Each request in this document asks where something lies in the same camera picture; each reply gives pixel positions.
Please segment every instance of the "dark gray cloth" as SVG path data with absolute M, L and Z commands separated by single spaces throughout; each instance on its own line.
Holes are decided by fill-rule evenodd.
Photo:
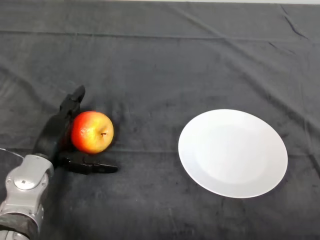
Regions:
M 81 84 L 83 109 L 115 125 L 98 157 L 120 171 L 58 169 L 40 239 L 319 239 L 319 23 L 315 5 L 0 1 L 0 147 L 30 152 Z M 180 132 L 214 109 L 279 133 L 288 169 L 275 189 L 232 199 L 187 175 Z M 2 158 L 0 179 L 16 164 Z

